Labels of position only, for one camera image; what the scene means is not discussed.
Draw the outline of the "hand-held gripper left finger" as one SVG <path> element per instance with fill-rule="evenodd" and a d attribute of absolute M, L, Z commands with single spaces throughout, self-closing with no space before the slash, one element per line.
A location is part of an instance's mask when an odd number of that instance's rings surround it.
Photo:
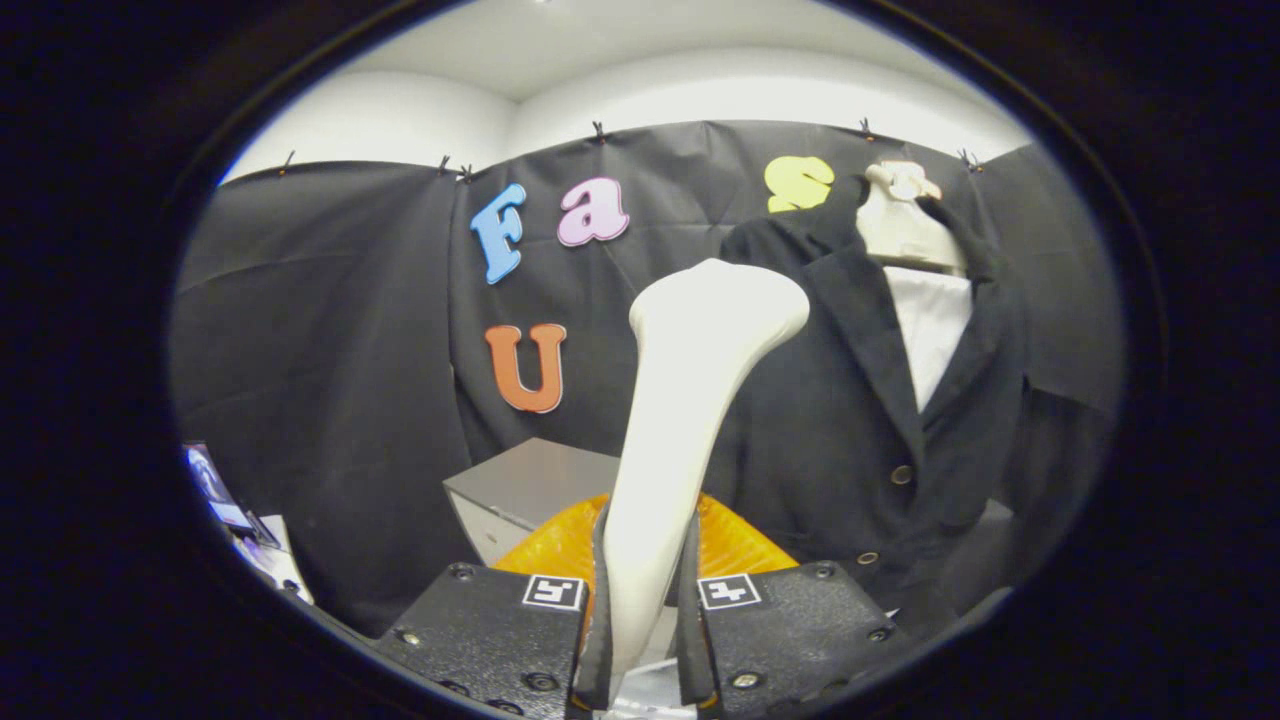
<path fill-rule="evenodd" d="M 605 495 L 556 514 L 495 566 L 449 565 L 375 648 L 470 700 L 525 717 L 590 717 L 611 702 Z"/>

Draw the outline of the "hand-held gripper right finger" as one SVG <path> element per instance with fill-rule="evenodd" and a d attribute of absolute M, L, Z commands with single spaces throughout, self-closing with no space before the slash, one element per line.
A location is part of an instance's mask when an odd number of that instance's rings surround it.
<path fill-rule="evenodd" d="M 678 701 L 765 717 L 858 684 L 909 634 L 836 562 L 794 560 L 708 495 L 675 574 Z"/>

